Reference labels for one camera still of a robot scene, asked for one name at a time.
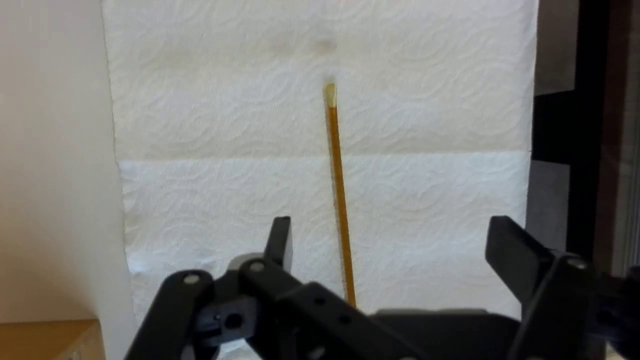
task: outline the black metal frame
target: black metal frame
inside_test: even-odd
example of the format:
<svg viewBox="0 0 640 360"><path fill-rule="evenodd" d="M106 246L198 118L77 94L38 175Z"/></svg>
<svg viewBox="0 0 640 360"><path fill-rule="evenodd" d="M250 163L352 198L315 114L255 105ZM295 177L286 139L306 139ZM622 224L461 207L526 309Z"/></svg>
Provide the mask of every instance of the black metal frame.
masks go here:
<svg viewBox="0 0 640 360"><path fill-rule="evenodd" d="M319 283L288 273L289 217L276 217L263 253L242 256L211 280L186 269L164 280L127 360L218 357L244 337L268 360L498 360L579 357L587 334L640 356L638 269L597 275L587 261L552 253L509 217L492 217L486 260L523 303L516 322L482 309L365 316Z"/></svg>

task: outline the beige wall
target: beige wall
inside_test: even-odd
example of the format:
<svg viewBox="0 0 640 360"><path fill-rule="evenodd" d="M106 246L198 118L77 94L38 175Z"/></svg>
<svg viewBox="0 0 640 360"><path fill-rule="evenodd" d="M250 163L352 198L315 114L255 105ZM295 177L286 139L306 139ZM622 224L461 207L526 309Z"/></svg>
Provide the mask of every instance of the beige wall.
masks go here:
<svg viewBox="0 0 640 360"><path fill-rule="evenodd" d="M0 322L132 336L99 0L0 2Z"/></svg>

